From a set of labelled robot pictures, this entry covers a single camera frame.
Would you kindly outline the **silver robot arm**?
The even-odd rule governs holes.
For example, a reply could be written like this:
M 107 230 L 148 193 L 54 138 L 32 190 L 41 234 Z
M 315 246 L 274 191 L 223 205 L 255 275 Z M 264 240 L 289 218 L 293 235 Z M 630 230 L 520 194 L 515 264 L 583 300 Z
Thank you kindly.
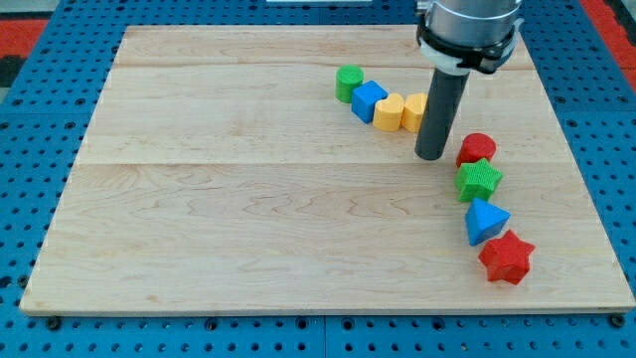
M 520 39 L 521 0 L 415 0 L 413 5 L 420 52 L 451 76 L 497 72 Z

